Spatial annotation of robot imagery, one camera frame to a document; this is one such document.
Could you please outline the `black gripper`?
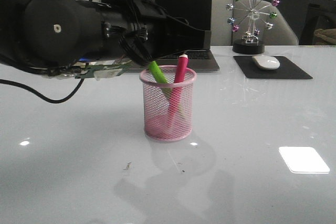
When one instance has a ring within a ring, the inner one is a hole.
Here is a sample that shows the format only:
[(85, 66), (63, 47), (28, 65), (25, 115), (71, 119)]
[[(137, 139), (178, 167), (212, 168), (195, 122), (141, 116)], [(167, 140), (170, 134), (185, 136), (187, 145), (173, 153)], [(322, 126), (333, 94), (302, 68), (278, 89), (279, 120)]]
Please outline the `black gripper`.
[(118, 43), (133, 61), (153, 61), (208, 47), (211, 31), (168, 16), (155, 0), (102, 0), (120, 9), (126, 26), (111, 25)]

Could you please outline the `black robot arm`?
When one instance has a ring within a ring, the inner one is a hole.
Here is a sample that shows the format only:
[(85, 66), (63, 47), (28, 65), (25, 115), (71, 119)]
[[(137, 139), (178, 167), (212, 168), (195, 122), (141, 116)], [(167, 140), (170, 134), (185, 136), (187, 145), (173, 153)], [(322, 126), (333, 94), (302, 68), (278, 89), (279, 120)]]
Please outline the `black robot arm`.
[(1, 0), (1, 63), (34, 74), (122, 56), (147, 66), (210, 38), (154, 0)]

